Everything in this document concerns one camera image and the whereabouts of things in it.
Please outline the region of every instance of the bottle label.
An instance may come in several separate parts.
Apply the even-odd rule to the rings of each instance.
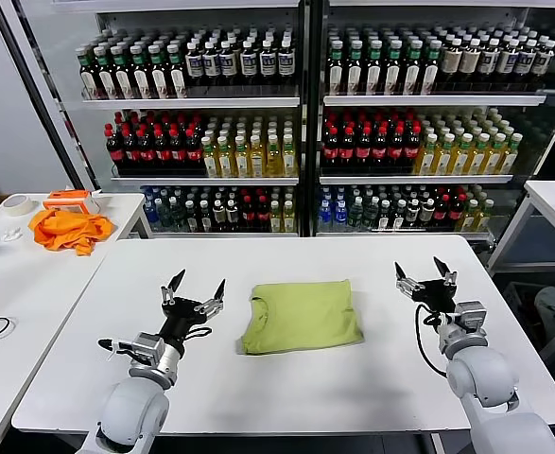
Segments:
[[[473,158],[473,162],[470,163],[470,167],[468,168],[468,175],[478,174],[478,169],[481,167],[484,157],[485,155],[483,153],[478,153],[475,155],[475,157]]]
[[[399,66],[391,66],[387,70],[387,79],[384,85],[384,94],[393,95],[397,88],[397,79],[399,78]]]
[[[119,86],[122,89],[122,94],[124,99],[133,99],[134,93],[132,92],[132,87],[130,86],[130,79],[128,79],[128,73],[126,71],[117,71],[115,77],[119,82]]]
[[[237,161],[237,171],[239,172],[240,178],[245,178],[248,176],[248,158],[245,156],[237,156],[235,159]]]
[[[462,53],[462,60],[460,61],[460,67],[458,71],[464,74],[473,74],[477,69],[478,58],[480,57],[480,52],[473,52],[465,50]]]
[[[355,148],[355,156],[360,159],[367,158],[368,156],[370,156],[370,149],[357,147]]]
[[[432,164],[432,159],[435,157],[434,154],[425,154],[422,157],[422,163],[420,164],[420,170],[418,175],[428,175],[430,172],[430,165]]]
[[[142,99],[151,99],[151,91],[148,89],[147,74],[144,71],[134,71],[134,78],[138,85]]]
[[[117,99],[117,91],[115,90],[115,86],[113,85],[111,74],[109,74],[107,71],[101,71],[98,74],[100,75],[100,79],[102,80],[103,86],[105,87],[107,97],[109,99]]]
[[[274,234],[278,234],[279,232],[281,232],[281,220],[279,218],[270,219],[270,230]]]
[[[550,61],[554,55],[550,52],[538,52],[538,55],[531,66],[531,73],[536,76],[543,76],[550,65]]]
[[[481,52],[481,56],[478,59],[477,71],[481,74],[492,74],[495,70],[495,64],[497,63],[499,55],[500,52],[498,50],[495,52],[484,50]]]
[[[262,157],[252,156],[251,158],[251,175],[254,178],[262,177]]]
[[[176,97],[184,97],[184,77],[182,76],[182,71],[180,69],[173,69],[170,71],[170,76],[174,83]]]
[[[335,159],[338,156],[338,149],[323,147],[323,156],[325,159]]]
[[[210,218],[201,218],[201,224],[203,225],[203,230],[208,233],[212,230],[212,221]]]
[[[217,163],[214,161],[214,158],[208,156],[207,158],[203,159],[203,162],[205,163],[205,168],[208,170],[208,177],[216,178],[218,176]]]
[[[464,164],[466,164],[466,159],[468,156],[466,154],[459,154],[454,163],[454,167],[451,170],[452,175],[461,175],[464,169]]]
[[[397,147],[388,147],[387,148],[387,153],[389,155],[390,158],[392,159],[399,159],[399,157],[401,156],[401,152],[403,150],[401,148],[397,148]]]
[[[511,167],[514,164],[514,160],[516,159],[517,154],[509,154],[504,159],[502,163],[502,168],[500,168],[499,174],[500,175],[508,175],[511,171]]]
[[[535,52],[519,52],[519,58],[516,60],[514,72],[518,75],[525,75],[531,69],[535,60]]]
[[[349,68],[349,78],[346,85],[347,95],[356,95],[356,90],[359,87],[359,78],[361,77],[361,68],[359,66],[352,66]]]
[[[380,66],[371,66],[368,69],[368,79],[365,84],[365,94],[375,95],[378,89],[378,81],[380,80]]]
[[[185,55],[184,60],[186,61],[186,69],[189,73],[189,77],[200,78],[203,76],[203,61],[201,61],[201,55]]]
[[[220,76],[220,62],[218,61],[218,54],[203,56],[203,70],[205,71],[205,75],[210,78],[217,78]]]
[[[442,154],[437,163],[437,170],[435,170],[435,175],[445,175],[447,172],[447,164],[449,164],[449,154]]]
[[[260,73],[263,76],[274,76],[277,73],[276,60],[273,52],[260,54]]]
[[[483,171],[483,175],[493,175],[495,166],[497,166],[497,162],[500,160],[500,153],[494,153],[489,157],[489,161],[487,161],[487,165],[485,166],[485,170]]]
[[[167,98],[167,84],[165,83],[164,72],[159,69],[153,70],[153,80],[155,80],[155,87],[157,88],[157,96],[160,99]]]
[[[413,95],[416,88],[416,80],[418,80],[418,74],[420,73],[420,68],[418,66],[410,66],[406,72],[406,81],[403,85],[404,95]]]
[[[374,159],[382,159],[387,155],[386,148],[372,148],[372,157]]]
[[[294,53],[279,53],[279,74],[282,76],[293,76],[295,72]]]
[[[415,159],[418,156],[418,147],[403,148],[403,155],[409,159]]]
[[[437,66],[431,65],[427,66],[425,69],[425,76],[422,79],[422,88],[420,89],[420,95],[430,95],[432,93],[432,87],[435,84],[435,77],[437,76]]]
[[[330,68],[330,96],[337,95],[340,92],[341,79],[342,68],[340,66],[332,66]]]
[[[258,55],[241,54],[241,72],[244,76],[255,76],[258,74]]]
[[[229,159],[229,156],[220,156],[219,161],[220,167],[222,168],[222,176],[224,178],[232,178],[231,160]]]
[[[500,60],[497,61],[495,71],[500,74],[510,74],[519,56],[518,52],[508,52],[506,50],[500,53]]]

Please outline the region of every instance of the beverage refrigerator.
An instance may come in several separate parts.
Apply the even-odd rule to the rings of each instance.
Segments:
[[[0,0],[0,28],[76,184],[144,192],[158,236],[489,251],[555,161],[552,1]]]

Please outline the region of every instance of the bottle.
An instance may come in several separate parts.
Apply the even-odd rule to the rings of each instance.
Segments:
[[[403,199],[397,201],[397,207],[392,213],[392,230],[399,230],[403,227],[403,221],[406,217],[406,207],[408,203]]]
[[[486,199],[483,204],[483,209],[475,217],[475,223],[472,229],[476,232],[487,232],[487,224],[492,216],[492,209],[494,208],[494,201],[491,199]]]
[[[342,82],[342,41],[335,40],[332,42],[332,51],[327,61],[327,68],[329,95],[339,95]]]
[[[439,71],[439,56],[441,54],[442,42],[433,40],[428,45],[428,55],[424,64],[424,73],[422,75],[422,85],[420,95],[430,95],[433,91],[435,78]]]
[[[442,83],[450,84],[454,82],[460,60],[462,58],[462,51],[460,45],[462,40],[454,38],[451,43],[444,49],[442,54],[441,66],[439,67],[439,79]],[[445,90],[451,90],[452,87],[446,85],[443,87]]]
[[[403,95],[413,95],[416,91],[416,83],[420,74],[420,54],[422,53],[422,41],[414,40],[409,45],[408,58],[406,61],[406,78],[403,83]]]
[[[461,136],[458,146],[454,148],[451,159],[449,160],[449,166],[447,168],[448,175],[462,175],[466,161],[468,161],[472,142],[473,134],[465,132]]]
[[[205,52],[201,56],[203,61],[203,72],[205,73],[205,83],[210,86],[218,85],[220,79],[220,58],[214,43],[206,41]]]
[[[133,45],[130,47],[130,53],[133,60],[132,72],[136,79],[138,93],[142,99],[151,99],[151,81],[153,76],[151,75],[150,66],[145,59],[143,48],[140,45]]]
[[[494,136],[492,145],[489,147],[485,158],[483,159],[483,164],[478,170],[480,175],[494,175],[497,163],[499,163],[500,156],[502,156],[505,140],[506,135],[502,132],[498,132]]]
[[[477,215],[478,201],[476,199],[470,199],[468,202],[468,210],[462,215],[456,224],[456,230],[459,232],[472,232]]]
[[[361,220],[363,219],[363,199],[361,197],[355,197],[355,203],[351,206],[349,210],[347,225],[348,230],[354,232],[361,226]]]
[[[346,94],[356,95],[359,88],[359,80],[361,78],[361,48],[363,42],[353,40],[351,42],[351,53],[346,62]]]
[[[384,95],[390,96],[396,93],[397,80],[399,79],[399,58],[401,57],[401,41],[392,40],[390,42],[389,58],[386,62],[386,81],[384,85]]]
[[[270,177],[284,176],[284,160],[279,150],[277,135],[269,136],[269,149],[267,150],[267,174]]]
[[[371,231],[375,225],[375,220],[380,211],[380,199],[376,196],[372,197],[371,202],[363,210],[363,219],[361,225],[365,230]]]
[[[523,134],[515,132],[509,143],[509,146],[502,153],[500,162],[497,165],[495,174],[497,175],[508,175],[511,173],[511,167],[519,154],[519,144],[523,140]]]
[[[365,79],[366,95],[375,95],[378,90],[378,82],[380,81],[381,50],[382,42],[380,40],[372,40],[370,43],[370,57],[367,63],[367,77]]]
[[[463,173],[465,175],[478,175],[479,170],[482,167],[483,161],[486,159],[485,155],[487,153],[487,142],[489,141],[489,134],[487,132],[482,132],[478,135],[475,147],[470,153],[470,156],[466,160],[466,166],[464,167]]]
[[[248,162],[248,146],[246,138],[238,135],[235,138],[235,162],[237,164],[237,174],[239,178],[249,178],[251,176],[251,163]]]

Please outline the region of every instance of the tape roll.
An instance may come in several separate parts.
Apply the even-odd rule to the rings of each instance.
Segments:
[[[9,216],[26,215],[33,209],[33,200],[28,196],[16,195],[10,196],[2,202],[4,212]]]

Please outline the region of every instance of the metal shelf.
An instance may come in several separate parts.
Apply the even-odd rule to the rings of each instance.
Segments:
[[[298,0],[55,0],[56,12],[132,12],[183,9],[296,8]]]
[[[546,95],[325,96],[326,106],[539,106]]]
[[[177,232],[155,232],[154,238],[297,238],[297,233],[274,234],[273,232],[216,232],[216,233],[177,233]]]
[[[294,186],[298,177],[290,178],[207,178],[207,177],[115,177],[119,186]]]
[[[389,175],[370,177],[330,176],[319,177],[321,184],[499,184],[512,180],[512,175]]]
[[[65,102],[67,109],[116,111],[120,109],[268,109],[298,107],[300,98],[275,97],[183,97],[174,99],[105,99]]]

